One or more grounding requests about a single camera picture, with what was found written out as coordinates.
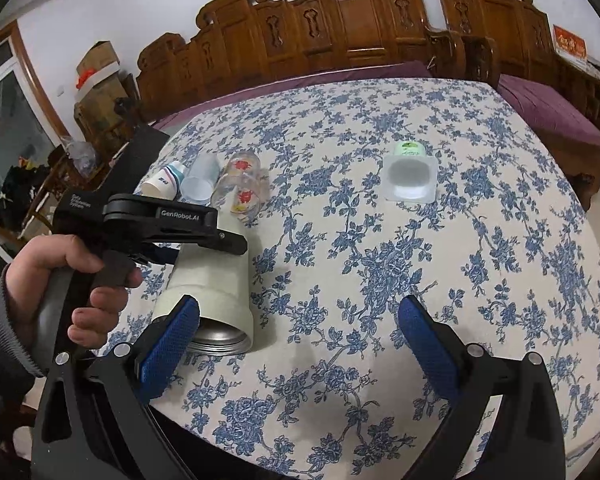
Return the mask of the grey sleeve left forearm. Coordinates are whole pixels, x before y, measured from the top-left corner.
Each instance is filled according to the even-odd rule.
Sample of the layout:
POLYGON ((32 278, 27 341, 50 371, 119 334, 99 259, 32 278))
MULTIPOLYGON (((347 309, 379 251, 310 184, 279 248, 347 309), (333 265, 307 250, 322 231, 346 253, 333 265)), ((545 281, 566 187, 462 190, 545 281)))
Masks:
POLYGON ((0 278, 0 471, 14 466, 5 446, 12 440, 20 406, 41 375, 28 350, 31 316, 40 292, 28 282, 33 274, 18 263, 0 278))

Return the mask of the left human hand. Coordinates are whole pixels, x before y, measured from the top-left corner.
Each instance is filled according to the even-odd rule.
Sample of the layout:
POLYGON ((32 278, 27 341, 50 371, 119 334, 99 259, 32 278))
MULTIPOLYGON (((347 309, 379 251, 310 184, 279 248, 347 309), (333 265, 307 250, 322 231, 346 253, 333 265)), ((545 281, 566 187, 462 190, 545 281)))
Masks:
POLYGON ((7 312, 20 342, 50 350, 63 327, 74 344, 102 348, 118 325, 128 290, 143 281, 132 266, 117 285, 92 287, 104 267, 75 235, 38 236, 24 246, 4 275, 7 312), (51 341, 38 342, 46 336, 51 341))

